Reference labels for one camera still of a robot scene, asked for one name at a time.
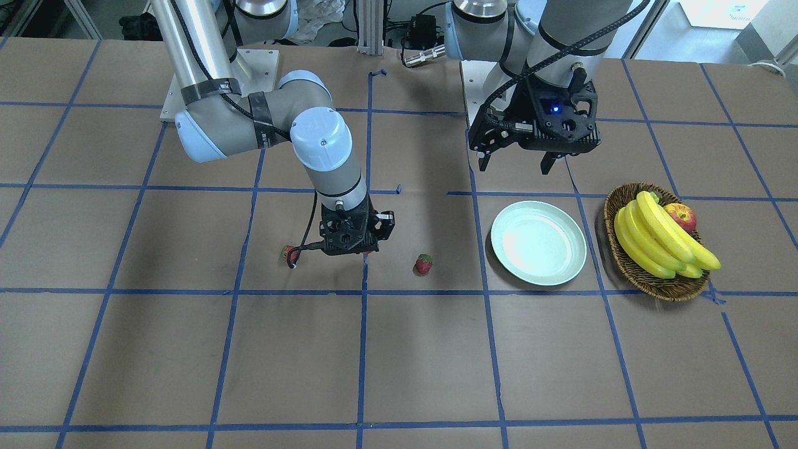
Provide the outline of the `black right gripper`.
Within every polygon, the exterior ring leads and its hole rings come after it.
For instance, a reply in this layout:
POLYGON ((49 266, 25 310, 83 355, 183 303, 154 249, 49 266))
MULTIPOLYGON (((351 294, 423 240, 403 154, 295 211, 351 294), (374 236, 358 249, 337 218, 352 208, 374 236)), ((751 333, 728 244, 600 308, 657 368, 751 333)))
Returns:
POLYGON ((322 205, 321 211, 322 252, 329 256, 377 252, 378 242, 390 238, 396 224, 393 211, 379 213, 370 200, 351 210, 322 205))

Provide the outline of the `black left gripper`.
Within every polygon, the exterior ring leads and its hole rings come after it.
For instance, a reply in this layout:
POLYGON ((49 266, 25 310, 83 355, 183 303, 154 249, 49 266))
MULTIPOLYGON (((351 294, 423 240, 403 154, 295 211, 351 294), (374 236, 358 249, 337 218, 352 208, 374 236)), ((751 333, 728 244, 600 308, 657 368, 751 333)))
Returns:
POLYGON ((542 175, 564 155, 588 153, 601 144, 598 97, 586 69, 571 69, 565 80, 565 86, 556 86, 530 75, 479 108, 468 132, 479 171, 487 170, 491 154, 512 144, 545 153, 542 175))

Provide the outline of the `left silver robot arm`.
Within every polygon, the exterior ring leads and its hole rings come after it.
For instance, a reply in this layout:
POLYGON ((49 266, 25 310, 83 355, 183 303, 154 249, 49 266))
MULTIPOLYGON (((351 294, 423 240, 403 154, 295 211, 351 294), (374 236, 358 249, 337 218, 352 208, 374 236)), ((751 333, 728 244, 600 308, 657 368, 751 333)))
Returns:
POLYGON ((602 141, 593 79, 616 31, 647 1, 451 1, 450 59, 491 62, 484 98, 468 127, 468 147, 485 171, 511 145, 542 153, 541 172, 558 159, 590 153, 602 141))

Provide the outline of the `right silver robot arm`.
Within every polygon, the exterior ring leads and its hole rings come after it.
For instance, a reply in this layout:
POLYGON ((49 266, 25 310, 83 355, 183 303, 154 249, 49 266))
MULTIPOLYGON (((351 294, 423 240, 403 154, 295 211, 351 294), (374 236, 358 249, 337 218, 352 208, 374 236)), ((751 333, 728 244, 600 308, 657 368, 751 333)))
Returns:
POLYGON ((183 108, 172 114, 183 150, 194 162, 225 159, 289 142, 321 202, 321 241, 292 248, 329 256, 378 250, 395 226, 377 212, 345 119, 319 77, 293 70, 263 91, 262 74, 231 60, 210 1, 152 2, 183 108))

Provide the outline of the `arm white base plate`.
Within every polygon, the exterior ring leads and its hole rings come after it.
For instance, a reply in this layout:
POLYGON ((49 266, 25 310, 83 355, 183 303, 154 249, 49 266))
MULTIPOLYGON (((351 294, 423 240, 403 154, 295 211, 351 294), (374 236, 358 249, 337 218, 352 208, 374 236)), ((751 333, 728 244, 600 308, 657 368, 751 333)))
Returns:
POLYGON ((473 127, 479 108, 488 96, 511 80, 514 75, 504 70, 498 62, 462 60, 461 77, 468 114, 468 130, 473 127))
MULTIPOLYGON (((270 92, 276 88, 279 51, 275 49, 237 49, 229 69, 238 80, 243 95, 251 92, 270 92)), ((160 113, 160 121, 174 122, 176 113, 185 110, 181 94, 183 84, 173 75, 160 113)))

